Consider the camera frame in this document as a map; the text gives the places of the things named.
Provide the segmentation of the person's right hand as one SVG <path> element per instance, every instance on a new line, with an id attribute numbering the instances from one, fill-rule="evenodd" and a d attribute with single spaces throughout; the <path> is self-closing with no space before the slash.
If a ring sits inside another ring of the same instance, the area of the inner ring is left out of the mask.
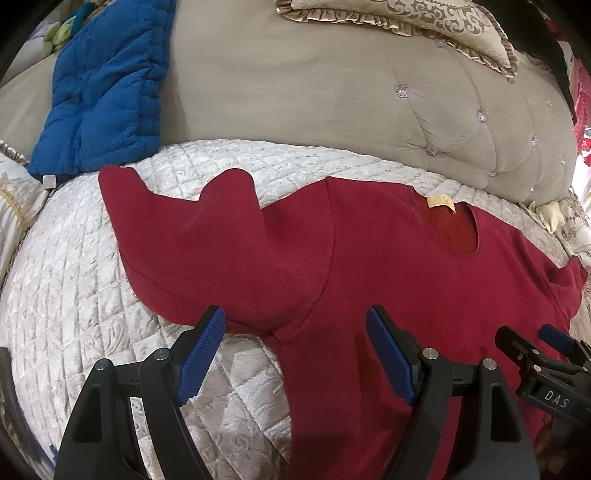
<path id="1" fill-rule="evenodd" d="M 539 430 L 534 441 L 534 452 L 540 473 L 559 473 L 566 465 L 569 454 L 566 450 L 559 451 L 551 445 L 553 418 L 545 414 L 543 427 Z"/>

